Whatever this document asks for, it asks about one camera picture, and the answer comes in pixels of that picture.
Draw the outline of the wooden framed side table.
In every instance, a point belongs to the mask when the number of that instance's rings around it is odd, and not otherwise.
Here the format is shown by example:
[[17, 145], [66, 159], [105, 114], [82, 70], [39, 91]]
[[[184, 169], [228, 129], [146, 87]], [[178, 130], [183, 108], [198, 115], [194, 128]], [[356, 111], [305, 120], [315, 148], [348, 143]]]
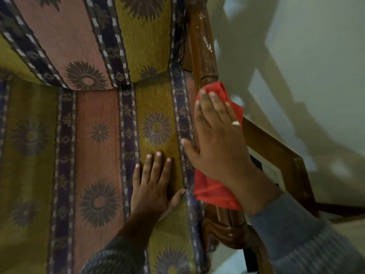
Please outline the wooden framed side table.
[[326, 212], [365, 218], [365, 207], [317, 203], [301, 156], [245, 117], [242, 129], [248, 147], [281, 171], [285, 190], [311, 214], [319, 217], [319, 212]]

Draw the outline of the person's right forearm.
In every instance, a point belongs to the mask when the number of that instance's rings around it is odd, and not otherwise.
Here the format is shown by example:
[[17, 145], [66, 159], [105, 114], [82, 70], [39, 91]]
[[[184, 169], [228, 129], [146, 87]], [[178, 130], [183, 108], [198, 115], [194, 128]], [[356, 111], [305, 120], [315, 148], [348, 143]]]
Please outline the person's right forearm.
[[365, 257], [256, 168], [227, 187], [249, 215], [276, 274], [365, 274]]

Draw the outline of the person's left forearm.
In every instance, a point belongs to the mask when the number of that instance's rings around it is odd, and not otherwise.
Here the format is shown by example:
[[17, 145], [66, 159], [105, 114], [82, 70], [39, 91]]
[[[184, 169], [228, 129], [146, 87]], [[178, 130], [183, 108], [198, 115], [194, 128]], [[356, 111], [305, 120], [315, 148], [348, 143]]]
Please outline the person's left forearm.
[[158, 210], [132, 213], [117, 235], [85, 263], [80, 274], [139, 274], [152, 231], [162, 214]]

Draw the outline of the person's left hand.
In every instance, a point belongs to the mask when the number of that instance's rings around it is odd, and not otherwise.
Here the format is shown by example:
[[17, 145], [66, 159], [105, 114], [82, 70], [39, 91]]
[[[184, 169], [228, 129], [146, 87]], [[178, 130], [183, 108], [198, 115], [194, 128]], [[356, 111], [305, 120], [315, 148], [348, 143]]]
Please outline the person's left hand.
[[145, 218], [162, 219], [162, 214], [171, 200], [167, 188], [171, 178], [172, 159], [168, 157], [161, 164], [161, 176], [158, 183], [151, 182], [151, 171], [155, 154], [147, 154], [144, 164], [140, 164], [141, 184], [133, 186], [130, 217], [140, 215]]

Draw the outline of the patterned upholstered sofa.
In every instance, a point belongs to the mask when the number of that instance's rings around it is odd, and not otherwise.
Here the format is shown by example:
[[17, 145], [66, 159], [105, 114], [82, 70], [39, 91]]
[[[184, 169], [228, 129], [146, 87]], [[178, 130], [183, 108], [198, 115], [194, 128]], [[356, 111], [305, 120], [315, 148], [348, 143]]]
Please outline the patterned upholstered sofa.
[[135, 164], [171, 157], [177, 211], [139, 274], [206, 274], [203, 202], [180, 139], [195, 141], [194, 88], [180, 62], [123, 87], [79, 91], [0, 76], [0, 274], [74, 274], [130, 216]]

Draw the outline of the red cleaning cloth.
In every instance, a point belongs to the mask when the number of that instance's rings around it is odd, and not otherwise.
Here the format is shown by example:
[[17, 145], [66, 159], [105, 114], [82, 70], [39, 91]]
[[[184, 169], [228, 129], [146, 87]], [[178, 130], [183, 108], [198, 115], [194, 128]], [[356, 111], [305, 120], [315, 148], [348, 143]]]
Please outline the red cleaning cloth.
[[[204, 87], [207, 93], [215, 92], [223, 103], [228, 102], [237, 118], [237, 126], [243, 123], [243, 108], [231, 101], [224, 84], [221, 81], [214, 82]], [[208, 178], [200, 170], [194, 171], [194, 195], [197, 200], [217, 207], [241, 211], [242, 206], [235, 195], [221, 182]]]

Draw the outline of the person's right hand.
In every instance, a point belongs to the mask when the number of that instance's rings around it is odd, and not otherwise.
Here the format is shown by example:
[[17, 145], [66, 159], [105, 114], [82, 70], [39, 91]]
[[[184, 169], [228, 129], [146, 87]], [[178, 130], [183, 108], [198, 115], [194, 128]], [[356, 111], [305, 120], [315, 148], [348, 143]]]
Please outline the person's right hand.
[[210, 126], [207, 123], [200, 99], [197, 100], [194, 105], [194, 125], [199, 143], [196, 148], [200, 153], [200, 167], [197, 169], [234, 192], [243, 188], [253, 164], [243, 134], [225, 133], [225, 124], [229, 121], [225, 103], [215, 92], [208, 95], [217, 112], [217, 124]]

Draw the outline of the patterned sofa back cushion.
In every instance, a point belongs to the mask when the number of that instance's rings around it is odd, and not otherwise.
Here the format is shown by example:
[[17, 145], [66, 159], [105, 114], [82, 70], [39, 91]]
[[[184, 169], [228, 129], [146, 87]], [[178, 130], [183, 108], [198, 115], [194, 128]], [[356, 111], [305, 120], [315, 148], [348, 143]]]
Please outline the patterned sofa back cushion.
[[79, 91], [181, 59], [189, 0], [0, 0], [0, 76]]

